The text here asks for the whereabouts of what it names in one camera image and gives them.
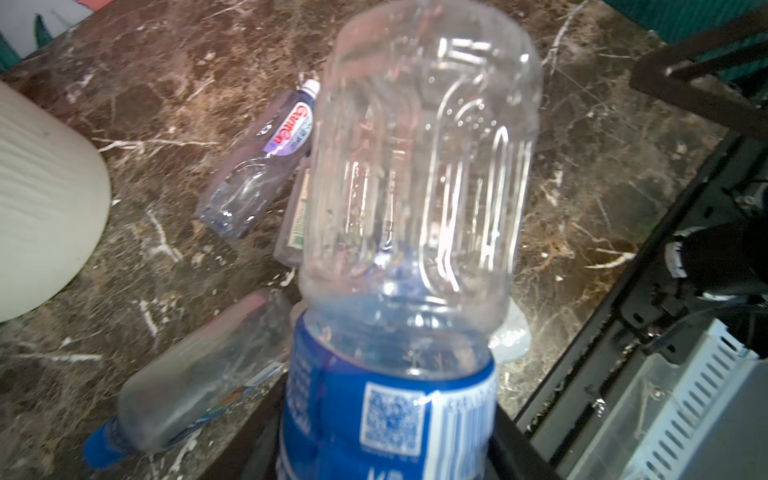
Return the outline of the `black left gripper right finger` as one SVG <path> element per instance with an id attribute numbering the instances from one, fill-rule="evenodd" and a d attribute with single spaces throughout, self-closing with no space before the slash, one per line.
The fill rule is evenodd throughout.
<path id="1" fill-rule="evenodd" d="M 494 428 L 488 446 L 488 479 L 561 479 L 499 404 L 496 405 Z"/>

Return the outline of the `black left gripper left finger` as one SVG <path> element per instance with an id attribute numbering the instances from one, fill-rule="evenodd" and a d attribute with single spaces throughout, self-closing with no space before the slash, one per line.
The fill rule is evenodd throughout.
<path id="1" fill-rule="evenodd" d="M 287 374 L 279 378 L 227 447 L 204 470 L 199 479 L 278 478 L 276 462 L 287 379 Z"/>

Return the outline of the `clear bottle blue cap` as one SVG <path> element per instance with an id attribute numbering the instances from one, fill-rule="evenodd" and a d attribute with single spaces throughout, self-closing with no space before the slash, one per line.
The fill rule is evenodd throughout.
<path id="1" fill-rule="evenodd" d="M 282 292 L 257 290 L 133 374 L 85 442 L 85 464 L 168 450 L 253 393 L 288 362 L 290 310 Z"/>

